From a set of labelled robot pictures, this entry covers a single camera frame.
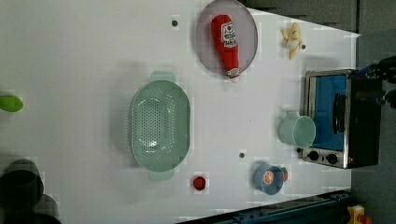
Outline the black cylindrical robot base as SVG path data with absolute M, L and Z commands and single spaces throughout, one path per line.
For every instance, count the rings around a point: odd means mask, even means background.
M 36 165 L 26 159 L 12 162 L 1 175 L 1 208 L 3 224 L 63 224 Z

